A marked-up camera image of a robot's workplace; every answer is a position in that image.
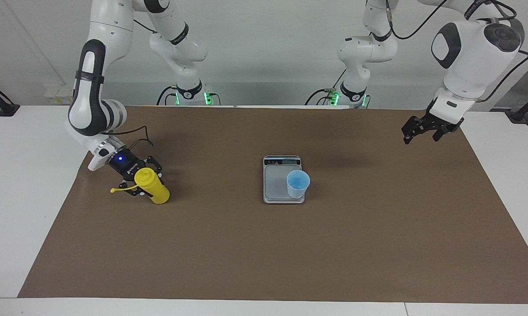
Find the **silver digital kitchen scale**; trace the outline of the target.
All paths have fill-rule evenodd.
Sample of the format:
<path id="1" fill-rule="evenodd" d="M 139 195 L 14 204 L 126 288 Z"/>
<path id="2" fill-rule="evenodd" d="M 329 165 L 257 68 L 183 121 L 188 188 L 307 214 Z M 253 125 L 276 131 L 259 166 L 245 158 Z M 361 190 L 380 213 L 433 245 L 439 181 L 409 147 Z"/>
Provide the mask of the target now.
<path id="1" fill-rule="evenodd" d="M 302 204 L 305 196 L 292 198 L 288 194 L 287 176 L 302 170 L 302 160 L 296 155 L 268 155 L 263 158 L 263 200 L 267 204 Z"/>

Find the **yellow squeeze bottle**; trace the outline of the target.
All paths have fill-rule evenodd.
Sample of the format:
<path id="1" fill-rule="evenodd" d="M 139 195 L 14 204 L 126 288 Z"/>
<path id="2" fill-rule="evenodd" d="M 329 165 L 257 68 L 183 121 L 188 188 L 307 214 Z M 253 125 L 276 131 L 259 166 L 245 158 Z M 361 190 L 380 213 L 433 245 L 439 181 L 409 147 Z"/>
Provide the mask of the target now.
<path id="1" fill-rule="evenodd" d="M 123 191 L 136 195 L 148 195 L 150 200 L 158 205 L 166 203 L 170 198 L 170 191 L 162 183 L 159 175 L 151 168 L 145 167 L 138 170 L 134 174 L 133 182 L 135 185 L 131 187 L 111 188 L 110 193 Z"/>

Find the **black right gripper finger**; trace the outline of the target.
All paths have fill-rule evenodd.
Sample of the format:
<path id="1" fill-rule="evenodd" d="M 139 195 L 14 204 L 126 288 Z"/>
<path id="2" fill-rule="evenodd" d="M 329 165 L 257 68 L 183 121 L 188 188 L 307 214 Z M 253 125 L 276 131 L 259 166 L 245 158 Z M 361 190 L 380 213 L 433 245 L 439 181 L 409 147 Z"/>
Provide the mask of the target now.
<path id="1" fill-rule="evenodd" d="M 146 158 L 144 162 L 146 165 L 151 165 L 153 167 L 153 170 L 158 176 L 158 178 L 162 177 L 163 167 L 153 156 L 148 156 L 148 158 Z"/>
<path id="2" fill-rule="evenodd" d="M 140 188 L 135 182 L 125 180 L 122 180 L 118 184 L 117 192 L 124 192 L 134 197 L 143 194 L 142 188 Z"/>

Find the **white wall power socket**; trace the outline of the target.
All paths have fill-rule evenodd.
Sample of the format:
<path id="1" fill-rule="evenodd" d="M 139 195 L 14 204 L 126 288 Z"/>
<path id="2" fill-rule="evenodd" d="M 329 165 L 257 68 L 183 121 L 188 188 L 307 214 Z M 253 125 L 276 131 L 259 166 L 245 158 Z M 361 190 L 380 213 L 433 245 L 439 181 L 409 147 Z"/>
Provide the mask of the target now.
<path id="1" fill-rule="evenodd" d="M 64 86 L 45 86 L 44 98 L 51 105 L 71 105 L 74 89 Z"/>

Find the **brown paper table mat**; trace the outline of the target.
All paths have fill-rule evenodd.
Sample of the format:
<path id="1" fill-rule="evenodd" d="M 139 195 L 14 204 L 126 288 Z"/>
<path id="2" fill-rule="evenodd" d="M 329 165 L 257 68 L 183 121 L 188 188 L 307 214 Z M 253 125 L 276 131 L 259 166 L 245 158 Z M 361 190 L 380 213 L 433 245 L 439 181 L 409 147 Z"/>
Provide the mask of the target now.
<path id="1" fill-rule="evenodd" d="M 465 135 L 406 145 L 413 115 L 129 107 L 170 200 L 84 161 L 19 296 L 528 304 L 528 246 Z M 264 202 L 268 155 L 301 158 L 304 203 Z"/>

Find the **light blue plastic cup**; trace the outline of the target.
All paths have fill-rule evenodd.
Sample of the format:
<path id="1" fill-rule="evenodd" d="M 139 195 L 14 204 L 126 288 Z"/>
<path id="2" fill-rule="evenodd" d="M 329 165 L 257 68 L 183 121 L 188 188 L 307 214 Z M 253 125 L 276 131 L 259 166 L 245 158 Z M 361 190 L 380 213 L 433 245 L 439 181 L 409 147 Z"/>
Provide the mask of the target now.
<path id="1" fill-rule="evenodd" d="M 293 170 L 286 176 L 286 185 L 290 198 L 301 199 L 310 186 L 310 176 L 303 170 Z"/>

